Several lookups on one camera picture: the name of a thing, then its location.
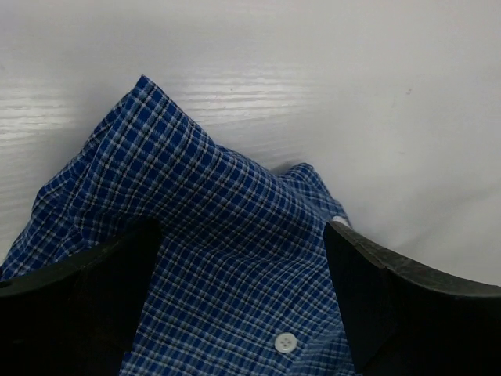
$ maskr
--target black object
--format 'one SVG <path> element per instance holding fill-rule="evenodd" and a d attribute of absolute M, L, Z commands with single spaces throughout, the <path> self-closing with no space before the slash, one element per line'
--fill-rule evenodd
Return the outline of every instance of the black object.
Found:
<path fill-rule="evenodd" d="M 0 282 L 2 374 L 116 375 L 132 347 L 160 239 L 148 221 Z"/>
<path fill-rule="evenodd" d="M 501 374 L 501 287 L 432 269 L 338 222 L 324 239 L 359 373 Z"/>

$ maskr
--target white table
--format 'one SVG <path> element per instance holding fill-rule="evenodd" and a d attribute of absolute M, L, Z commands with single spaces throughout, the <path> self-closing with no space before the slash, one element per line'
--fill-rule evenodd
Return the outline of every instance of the white table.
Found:
<path fill-rule="evenodd" d="M 312 163 L 366 236 L 501 284 L 499 20 L 499 0 L 3 0 L 0 257 L 146 74 L 216 142 Z"/>

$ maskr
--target white button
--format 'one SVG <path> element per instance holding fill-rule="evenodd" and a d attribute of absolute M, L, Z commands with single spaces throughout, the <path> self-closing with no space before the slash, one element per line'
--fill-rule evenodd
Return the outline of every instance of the white button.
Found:
<path fill-rule="evenodd" d="M 345 226 L 350 227 L 350 225 L 348 224 L 348 221 L 346 219 L 344 219 L 343 217 L 340 217 L 339 215 L 336 215 L 334 218 L 332 218 L 332 222 L 343 223 Z"/>
<path fill-rule="evenodd" d="M 297 347 L 297 338 L 292 333 L 282 333 L 275 340 L 275 349 L 279 353 L 293 352 Z"/>

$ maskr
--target blue plaid shirt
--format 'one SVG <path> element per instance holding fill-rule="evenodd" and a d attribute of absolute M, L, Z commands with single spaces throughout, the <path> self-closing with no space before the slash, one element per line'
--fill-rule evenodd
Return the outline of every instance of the blue plaid shirt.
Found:
<path fill-rule="evenodd" d="M 353 375 L 323 244 L 336 215 L 311 166 L 273 175 L 141 77 L 40 189 L 3 278 L 155 218 L 164 239 L 121 374 Z M 283 332 L 290 353 L 274 347 Z"/>

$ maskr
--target checkered fabric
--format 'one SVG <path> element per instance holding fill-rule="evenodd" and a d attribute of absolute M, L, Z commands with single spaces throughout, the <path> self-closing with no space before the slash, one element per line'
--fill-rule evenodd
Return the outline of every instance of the checkered fabric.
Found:
<path fill-rule="evenodd" d="M 164 239 L 121 374 L 353 375 L 323 244 L 335 215 L 348 220 L 311 166 L 273 175 L 141 77 L 40 189 L 3 278 L 155 218 Z M 282 332 L 291 353 L 275 350 Z"/>

